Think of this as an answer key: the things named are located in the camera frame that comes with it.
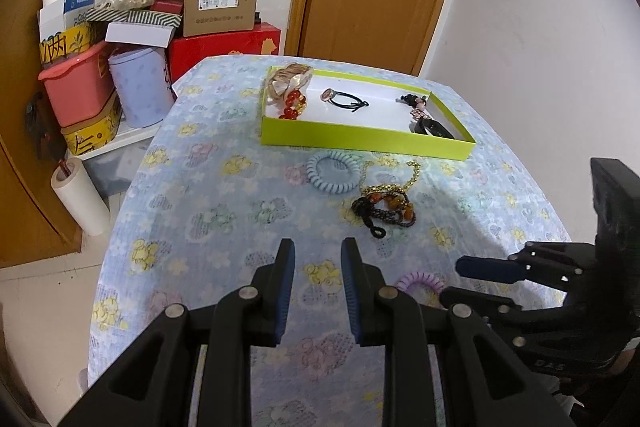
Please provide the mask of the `amber hair claw clip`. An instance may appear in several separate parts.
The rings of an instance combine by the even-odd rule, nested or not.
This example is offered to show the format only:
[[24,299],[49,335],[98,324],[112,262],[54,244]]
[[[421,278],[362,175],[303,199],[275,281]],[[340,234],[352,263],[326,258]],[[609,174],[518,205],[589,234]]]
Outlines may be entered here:
[[265,85],[267,103],[282,103],[293,91],[305,94],[313,75],[311,66],[299,63],[270,69]]

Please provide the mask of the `floral blue table cloth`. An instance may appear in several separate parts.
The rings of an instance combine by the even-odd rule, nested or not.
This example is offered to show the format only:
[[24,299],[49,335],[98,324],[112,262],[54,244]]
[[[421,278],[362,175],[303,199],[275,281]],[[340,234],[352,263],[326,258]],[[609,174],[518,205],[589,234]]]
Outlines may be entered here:
[[416,224],[375,239],[352,195],[312,187],[308,148],[259,141],[262,82],[277,56],[217,56],[179,82],[179,98],[151,142],[119,210],[96,286],[88,377],[95,381],[171,303],[198,309],[250,283],[281,239],[296,247],[282,343],[252,352],[257,426],[376,426],[383,353],[349,329],[340,249],[355,237],[388,283],[411,272],[462,286],[463,255],[502,258],[567,231],[521,161],[454,90],[435,92],[471,132],[464,161],[361,153],[372,184],[408,184]]

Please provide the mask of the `white tray with green rim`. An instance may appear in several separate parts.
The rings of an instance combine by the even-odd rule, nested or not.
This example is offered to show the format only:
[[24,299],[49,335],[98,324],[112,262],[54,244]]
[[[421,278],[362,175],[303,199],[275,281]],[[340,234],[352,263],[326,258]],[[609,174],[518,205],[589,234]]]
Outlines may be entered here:
[[[316,69],[304,94],[306,107],[294,119],[282,103],[262,95],[260,143],[273,146],[362,150],[465,160],[472,134],[433,91],[367,76]],[[413,132],[422,117],[439,121],[454,140]]]

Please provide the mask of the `clear plastic storage bin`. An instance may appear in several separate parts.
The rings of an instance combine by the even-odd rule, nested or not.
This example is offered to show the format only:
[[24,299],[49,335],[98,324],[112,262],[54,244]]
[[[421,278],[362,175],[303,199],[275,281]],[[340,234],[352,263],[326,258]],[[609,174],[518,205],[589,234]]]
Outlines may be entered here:
[[112,141],[79,156],[102,198],[128,190],[158,129],[160,122],[133,128],[122,120]]

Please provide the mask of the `yellow patterned box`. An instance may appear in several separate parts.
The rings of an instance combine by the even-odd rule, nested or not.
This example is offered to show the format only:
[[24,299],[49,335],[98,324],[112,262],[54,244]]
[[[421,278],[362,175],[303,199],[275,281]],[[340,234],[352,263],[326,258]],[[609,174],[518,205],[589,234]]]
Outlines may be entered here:
[[64,127],[61,133],[70,153],[80,156],[113,141],[121,120],[122,104],[116,91],[113,91],[98,115]]

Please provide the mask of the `pink plastic tub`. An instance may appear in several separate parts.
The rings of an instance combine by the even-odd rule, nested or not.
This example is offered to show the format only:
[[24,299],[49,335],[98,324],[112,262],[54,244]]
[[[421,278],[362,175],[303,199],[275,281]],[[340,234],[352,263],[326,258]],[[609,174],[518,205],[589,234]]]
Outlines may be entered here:
[[115,87],[108,58],[113,50],[113,43],[102,41],[40,72],[38,80],[62,128],[96,117],[111,98]]

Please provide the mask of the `light blue cylindrical tin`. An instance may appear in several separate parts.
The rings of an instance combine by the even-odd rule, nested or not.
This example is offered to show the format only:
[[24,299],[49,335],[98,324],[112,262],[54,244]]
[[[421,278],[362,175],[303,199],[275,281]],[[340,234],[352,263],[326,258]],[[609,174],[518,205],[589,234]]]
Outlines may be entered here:
[[150,127],[167,116],[175,95],[164,49],[116,46],[108,66],[129,127]]

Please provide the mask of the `red gift box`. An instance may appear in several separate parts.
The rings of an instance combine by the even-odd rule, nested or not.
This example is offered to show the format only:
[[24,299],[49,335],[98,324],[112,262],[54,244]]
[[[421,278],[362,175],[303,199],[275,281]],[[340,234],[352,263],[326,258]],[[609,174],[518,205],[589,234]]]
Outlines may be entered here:
[[268,23],[256,24],[252,30],[175,38],[167,50],[171,81],[177,81],[193,66],[210,56],[277,55],[280,39],[280,29]]

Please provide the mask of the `white flat box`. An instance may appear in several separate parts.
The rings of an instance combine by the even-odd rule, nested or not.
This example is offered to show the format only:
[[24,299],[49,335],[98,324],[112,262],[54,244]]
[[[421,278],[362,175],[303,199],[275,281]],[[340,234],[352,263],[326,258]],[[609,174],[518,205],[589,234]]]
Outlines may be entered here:
[[175,29],[169,26],[111,22],[107,26],[105,41],[132,46],[167,48],[174,33]]

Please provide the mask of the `striped green white box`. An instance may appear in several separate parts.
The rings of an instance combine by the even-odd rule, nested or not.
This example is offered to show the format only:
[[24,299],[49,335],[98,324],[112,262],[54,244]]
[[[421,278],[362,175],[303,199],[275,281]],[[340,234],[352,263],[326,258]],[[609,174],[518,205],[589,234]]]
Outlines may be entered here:
[[165,26],[178,28],[182,22],[182,16],[151,10],[116,10],[116,9],[90,9],[85,12],[84,20],[90,23],[128,23],[150,26]]

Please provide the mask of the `white blue carton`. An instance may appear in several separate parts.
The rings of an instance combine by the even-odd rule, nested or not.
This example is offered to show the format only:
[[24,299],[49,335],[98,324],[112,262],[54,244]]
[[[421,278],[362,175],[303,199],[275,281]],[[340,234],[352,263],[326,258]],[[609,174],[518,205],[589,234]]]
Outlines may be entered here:
[[39,40],[44,41],[84,21],[94,0],[58,0],[38,12]]

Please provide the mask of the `small red box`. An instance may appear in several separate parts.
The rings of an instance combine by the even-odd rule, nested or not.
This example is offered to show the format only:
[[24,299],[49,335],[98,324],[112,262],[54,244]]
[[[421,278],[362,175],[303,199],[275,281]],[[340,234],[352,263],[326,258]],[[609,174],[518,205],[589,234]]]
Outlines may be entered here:
[[151,5],[150,10],[166,14],[181,15],[183,12],[183,2],[179,0],[156,0]]

